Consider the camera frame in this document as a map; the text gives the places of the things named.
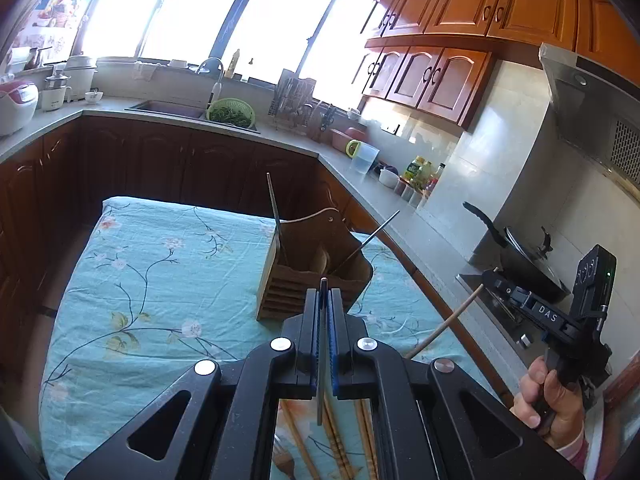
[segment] wooden knife block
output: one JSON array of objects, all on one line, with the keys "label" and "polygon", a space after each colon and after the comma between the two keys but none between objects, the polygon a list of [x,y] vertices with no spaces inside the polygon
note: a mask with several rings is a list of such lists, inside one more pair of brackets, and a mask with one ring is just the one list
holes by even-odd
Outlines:
[{"label": "wooden knife block", "polygon": [[342,306],[348,311],[371,281],[373,268],[359,251],[337,275],[327,269],[340,264],[360,246],[337,209],[322,209],[298,220],[282,221],[282,248],[274,233],[258,288],[257,319],[285,319],[301,314],[306,290],[318,288],[327,277],[329,288],[340,288]]}]

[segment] bottle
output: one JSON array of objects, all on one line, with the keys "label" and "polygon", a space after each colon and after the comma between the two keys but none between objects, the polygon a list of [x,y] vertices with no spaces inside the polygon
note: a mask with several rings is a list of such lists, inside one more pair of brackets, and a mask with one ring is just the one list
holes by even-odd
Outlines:
[{"label": "bottle", "polygon": [[431,163],[428,160],[423,165],[421,165],[420,171],[415,176],[415,180],[418,186],[420,186],[420,189],[424,189],[425,187],[427,187],[427,184],[431,179],[432,169],[433,168],[431,167]]},{"label": "bottle", "polygon": [[423,164],[424,158],[418,155],[417,157],[415,157],[414,161],[406,167],[406,171],[402,174],[402,176],[404,176],[404,178],[407,180],[411,180],[414,176],[416,176],[418,171],[420,171],[420,167]]},{"label": "bottle", "polygon": [[231,63],[229,63],[229,67],[225,70],[225,77],[229,79],[233,78],[236,71],[236,65],[238,64],[238,59],[240,59],[240,49],[234,52],[231,58]]},{"label": "bottle", "polygon": [[445,168],[445,165],[440,163],[440,165],[438,166],[438,169],[436,170],[436,172],[431,177],[429,185],[427,186],[427,191],[429,191],[429,193],[431,193],[433,191],[433,188],[436,187],[436,184],[440,180],[440,176],[442,175],[442,172],[444,171],[444,168]]}]

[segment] pan handle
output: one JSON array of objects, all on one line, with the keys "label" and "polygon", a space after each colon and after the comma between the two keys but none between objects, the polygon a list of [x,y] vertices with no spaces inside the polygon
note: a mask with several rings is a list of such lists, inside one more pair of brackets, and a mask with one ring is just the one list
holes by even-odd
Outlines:
[{"label": "pan handle", "polygon": [[470,211],[471,213],[476,215],[479,219],[482,220],[482,222],[484,222],[484,225],[486,225],[486,228],[489,229],[490,235],[495,240],[495,242],[498,245],[500,245],[500,247],[506,247],[507,245],[509,245],[508,241],[505,240],[504,236],[500,234],[500,231],[498,231],[498,229],[495,228],[495,225],[493,222],[491,222],[491,219],[487,215],[485,215],[482,211],[480,211],[476,206],[471,205],[469,202],[463,202],[462,207],[465,208],[467,211]]},{"label": "pan handle", "polygon": [[542,232],[545,234],[545,239],[542,241],[542,245],[539,247],[539,249],[540,249],[540,254],[542,254],[542,256],[546,258],[546,254],[553,251],[554,248],[551,246],[551,235],[546,232],[546,229],[544,228],[544,226],[541,226],[540,228],[542,229]]}]

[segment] metal skewer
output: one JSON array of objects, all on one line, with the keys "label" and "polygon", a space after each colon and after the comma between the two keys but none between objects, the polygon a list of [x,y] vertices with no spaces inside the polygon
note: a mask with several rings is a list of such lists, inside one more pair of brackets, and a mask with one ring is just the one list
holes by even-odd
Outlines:
[{"label": "metal skewer", "polygon": [[364,247],[365,245],[367,245],[371,240],[373,240],[374,236],[375,236],[375,235],[377,235],[380,231],[382,231],[382,229],[383,229],[383,228],[384,228],[384,227],[385,227],[389,222],[391,222],[391,221],[396,217],[396,215],[397,215],[399,212],[400,212],[400,210],[398,209],[398,211],[396,211],[396,212],[395,212],[395,213],[393,213],[389,218],[387,218],[379,228],[377,228],[375,231],[373,231],[373,232],[369,235],[369,237],[367,237],[367,239],[366,239],[366,240],[364,240],[364,241],[363,241],[363,243],[361,243],[361,244],[360,244],[360,246],[359,246],[355,251],[353,251],[353,253],[351,253],[349,256],[347,256],[347,257],[342,261],[342,263],[341,263],[340,265],[338,265],[337,267],[335,267],[335,269],[334,269],[334,270],[332,270],[331,272],[329,272],[329,274],[335,274],[336,272],[338,272],[338,270],[340,270],[340,268],[341,268],[341,267],[342,267],[346,262],[348,262],[349,260],[351,260],[351,259],[356,255],[356,253],[357,253],[359,250],[361,250],[361,248],[363,248],[363,247]]}]

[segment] countertop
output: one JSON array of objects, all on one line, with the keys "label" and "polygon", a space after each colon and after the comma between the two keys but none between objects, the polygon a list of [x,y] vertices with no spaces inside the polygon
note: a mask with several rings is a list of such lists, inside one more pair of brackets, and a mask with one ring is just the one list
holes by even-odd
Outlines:
[{"label": "countertop", "polygon": [[[376,178],[350,170],[351,159],[331,146],[319,144],[305,136],[286,128],[276,126],[258,118],[256,127],[260,134],[251,134],[244,130],[199,120],[163,116],[149,112],[126,110],[144,100],[130,98],[105,97],[97,105],[84,101],[63,105],[52,112],[37,110],[33,119],[13,135],[0,140],[0,163],[18,152],[27,144],[51,130],[79,116],[108,116],[148,122],[186,126],[217,134],[241,137],[243,139],[270,144],[286,150],[317,157],[333,176],[355,197],[378,223],[382,223],[396,210],[400,213],[385,228],[393,241],[406,253],[421,273],[429,280],[442,299],[455,310],[468,296],[468,292],[456,280],[458,274],[477,274],[479,271],[470,266],[427,221],[415,213],[389,188]],[[518,380],[526,368],[516,352],[513,351],[502,333],[477,304],[471,304],[460,317],[460,321],[473,336],[492,362],[495,370],[513,394],[518,391]]]}]

